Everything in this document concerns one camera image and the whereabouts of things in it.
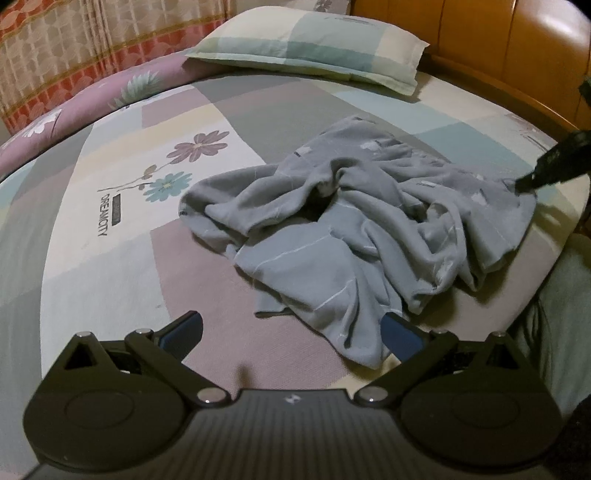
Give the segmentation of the checked pastel pillow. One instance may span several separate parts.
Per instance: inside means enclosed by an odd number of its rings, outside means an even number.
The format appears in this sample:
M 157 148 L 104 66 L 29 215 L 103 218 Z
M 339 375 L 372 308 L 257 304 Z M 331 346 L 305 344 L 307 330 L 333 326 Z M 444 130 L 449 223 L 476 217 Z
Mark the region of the checked pastel pillow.
M 204 62 L 324 76 L 412 96 L 429 44 L 400 27 L 351 15 L 259 6 L 186 52 Z

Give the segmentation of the grey patterned pyjama trousers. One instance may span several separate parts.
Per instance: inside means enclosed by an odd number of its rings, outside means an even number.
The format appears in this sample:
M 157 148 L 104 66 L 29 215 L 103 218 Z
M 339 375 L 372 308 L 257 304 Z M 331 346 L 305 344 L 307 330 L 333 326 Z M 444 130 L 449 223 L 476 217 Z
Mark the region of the grey patterned pyjama trousers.
M 484 177 L 348 117 L 283 162 L 194 184 L 179 215 L 256 289 L 256 315 L 294 314 L 370 369 L 389 312 L 421 313 L 462 281 L 481 287 L 521 244 L 536 209 Z

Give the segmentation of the patchwork pastel bed sheet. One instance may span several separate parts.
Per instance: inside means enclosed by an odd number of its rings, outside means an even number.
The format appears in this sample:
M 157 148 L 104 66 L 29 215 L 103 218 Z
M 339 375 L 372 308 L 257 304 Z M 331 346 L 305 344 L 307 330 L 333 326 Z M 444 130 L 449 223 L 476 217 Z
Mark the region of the patchwork pastel bed sheet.
M 335 351 L 294 314 L 256 315 L 252 284 L 179 215 L 183 195 L 225 172 L 283 162 L 336 122 L 373 121 L 394 138 L 484 177 L 528 174 L 553 140 L 520 117 L 430 76 L 405 100 L 382 87 L 257 71 L 222 72 L 121 108 L 1 177 L 1 475 L 5 479 L 545 479 L 466 473 L 414 447 L 356 391 L 375 369 Z M 530 192 L 520 246 L 481 287 L 456 281 L 419 314 L 462 341 L 504 331 L 554 266 L 590 195 L 587 177 Z M 158 331 L 195 311 L 183 365 L 228 391 L 160 454 L 110 472 L 37 460 L 25 409 L 71 338 Z

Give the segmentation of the beige and red curtain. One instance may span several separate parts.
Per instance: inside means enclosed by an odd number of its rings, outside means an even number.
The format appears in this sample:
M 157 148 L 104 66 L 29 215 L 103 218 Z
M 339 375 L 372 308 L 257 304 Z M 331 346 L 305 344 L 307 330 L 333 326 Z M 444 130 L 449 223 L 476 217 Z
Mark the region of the beige and red curtain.
M 87 86 L 196 44 L 232 1 L 4 1 L 1 120 L 15 134 Z

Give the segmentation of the wooden headboard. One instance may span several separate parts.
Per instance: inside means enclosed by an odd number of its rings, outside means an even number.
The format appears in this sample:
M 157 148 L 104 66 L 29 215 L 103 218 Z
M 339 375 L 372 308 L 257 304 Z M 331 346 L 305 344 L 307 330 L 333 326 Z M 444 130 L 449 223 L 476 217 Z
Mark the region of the wooden headboard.
M 355 16 L 428 42 L 419 69 L 491 100 L 556 140 L 590 127 L 590 4 L 355 1 Z

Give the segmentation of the grey floral back pillow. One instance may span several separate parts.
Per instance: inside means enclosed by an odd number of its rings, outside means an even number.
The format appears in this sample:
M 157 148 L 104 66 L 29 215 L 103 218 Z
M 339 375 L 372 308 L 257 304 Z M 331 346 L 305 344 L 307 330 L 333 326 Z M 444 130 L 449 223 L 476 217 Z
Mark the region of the grey floral back pillow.
M 290 0 L 284 3 L 288 8 L 349 15 L 351 0 Z

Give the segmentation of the purple floral rolled quilt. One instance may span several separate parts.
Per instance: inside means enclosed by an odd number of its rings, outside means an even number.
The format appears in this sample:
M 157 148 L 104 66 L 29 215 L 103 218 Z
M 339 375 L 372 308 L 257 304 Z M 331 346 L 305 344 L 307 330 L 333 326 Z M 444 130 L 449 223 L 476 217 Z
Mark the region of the purple floral rolled quilt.
M 224 71 L 224 66 L 187 57 L 181 51 L 115 73 L 83 89 L 2 144 L 1 177 L 114 111 Z

